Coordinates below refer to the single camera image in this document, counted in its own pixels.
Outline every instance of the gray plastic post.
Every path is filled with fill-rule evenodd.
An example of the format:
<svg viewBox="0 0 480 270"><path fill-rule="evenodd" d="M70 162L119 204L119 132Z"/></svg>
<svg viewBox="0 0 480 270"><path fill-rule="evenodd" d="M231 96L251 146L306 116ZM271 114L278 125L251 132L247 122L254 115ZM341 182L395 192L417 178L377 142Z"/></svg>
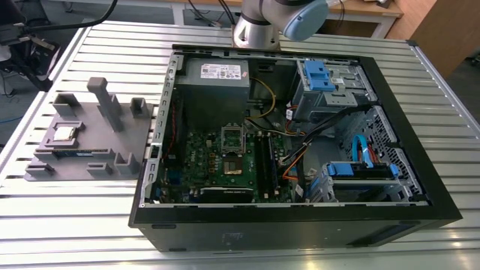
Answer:
<svg viewBox="0 0 480 270"><path fill-rule="evenodd" d="M134 97L130 102L130 110L134 118L149 118L150 112L147 108L146 99L143 97Z"/></svg>
<svg viewBox="0 0 480 270"><path fill-rule="evenodd" d="M97 159L115 159L115 152L113 148L110 148L109 152L93 152L93 156Z"/></svg>
<svg viewBox="0 0 480 270"><path fill-rule="evenodd" d="M26 172L34 177L46 177L54 175L55 169L49 163L42 163L39 165L27 166Z"/></svg>
<svg viewBox="0 0 480 270"><path fill-rule="evenodd" d="M34 156L41 161L53 161L59 159L54 152L34 152Z"/></svg>
<svg viewBox="0 0 480 270"><path fill-rule="evenodd" d="M74 107L81 107L81 103L77 100L74 94L59 94L53 103L54 108L63 117L77 116Z"/></svg>
<svg viewBox="0 0 480 270"><path fill-rule="evenodd" d="M118 168L121 174L135 174L139 172L141 165L134 157L134 153L129 154L127 161L123 159L122 154L118 153L115 156L114 165Z"/></svg>
<svg viewBox="0 0 480 270"><path fill-rule="evenodd" d="M113 168L107 163L102 162L90 162L87 163L87 171L95 176L110 176L113 174Z"/></svg>
<svg viewBox="0 0 480 270"><path fill-rule="evenodd" d="M113 98L107 92L107 80L106 78L91 77L87 88L91 93L98 97L103 116L107 117L111 127L115 132L123 131L123 123L118 113L118 105L114 104Z"/></svg>

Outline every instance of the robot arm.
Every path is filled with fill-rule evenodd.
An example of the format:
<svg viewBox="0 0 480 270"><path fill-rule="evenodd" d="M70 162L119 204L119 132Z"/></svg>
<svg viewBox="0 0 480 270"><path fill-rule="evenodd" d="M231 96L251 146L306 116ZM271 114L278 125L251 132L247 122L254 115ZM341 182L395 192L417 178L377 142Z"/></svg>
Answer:
<svg viewBox="0 0 480 270"><path fill-rule="evenodd" d="M235 45L275 50L279 48L279 31L291 40L303 41L317 33L327 15L326 0L245 1L234 31Z"/></svg>

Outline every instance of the sticker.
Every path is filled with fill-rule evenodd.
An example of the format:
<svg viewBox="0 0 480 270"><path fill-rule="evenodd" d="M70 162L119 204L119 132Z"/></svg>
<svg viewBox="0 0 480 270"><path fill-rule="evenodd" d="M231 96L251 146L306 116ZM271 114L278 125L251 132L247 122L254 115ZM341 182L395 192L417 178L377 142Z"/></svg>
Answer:
<svg viewBox="0 0 480 270"><path fill-rule="evenodd" d="M346 84L343 78L333 78L333 83Z"/></svg>
<svg viewBox="0 0 480 270"><path fill-rule="evenodd" d="M294 111L293 110L287 110L287 119L289 120L294 119Z"/></svg>
<svg viewBox="0 0 480 270"><path fill-rule="evenodd" d="M241 66L239 65L203 64L201 78L242 80Z"/></svg>
<svg viewBox="0 0 480 270"><path fill-rule="evenodd" d="M297 188L295 188L295 192L299 194L301 197L303 197L303 188L302 186L298 184Z"/></svg>

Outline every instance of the orange wire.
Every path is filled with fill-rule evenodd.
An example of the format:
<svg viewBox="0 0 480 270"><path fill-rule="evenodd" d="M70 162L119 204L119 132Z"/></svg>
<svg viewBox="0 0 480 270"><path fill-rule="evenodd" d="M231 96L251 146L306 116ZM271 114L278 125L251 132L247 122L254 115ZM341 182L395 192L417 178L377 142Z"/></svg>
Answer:
<svg viewBox="0 0 480 270"><path fill-rule="evenodd" d="M370 152L371 158L374 159L374 162L379 163L379 157L377 156L375 151L371 146L369 146L369 152Z"/></svg>
<svg viewBox="0 0 480 270"><path fill-rule="evenodd" d="M291 130L289 129L289 126L291 125L291 123L293 123L293 120L289 120L287 123L286 123L286 133L287 133L287 134L298 134L297 132L294 132L294 131L291 131Z"/></svg>
<svg viewBox="0 0 480 270"><path fill-rule="evenodd" d="M289 169L286 170L285 174L282 175L283 179L291 179L293 176L287 176L289 172L291 171L291 169L294 168L295 164L299 162L299 159L303 157L303 155L307 152L307 148L306 150L301 153L301 155L298 156L298 158L294 160L293 164L290 165Z"/></svg>

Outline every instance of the power supply label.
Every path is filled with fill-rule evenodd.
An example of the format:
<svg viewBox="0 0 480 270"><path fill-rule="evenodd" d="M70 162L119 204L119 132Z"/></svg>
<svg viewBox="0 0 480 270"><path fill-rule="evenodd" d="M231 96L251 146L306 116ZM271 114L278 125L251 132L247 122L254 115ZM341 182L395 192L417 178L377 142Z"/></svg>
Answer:
<svg viewBox="0 0 480 270"><path fill-rule="evenodd" d="M239 65L203 64L201 78L242 80L241 66Z"/></svg>

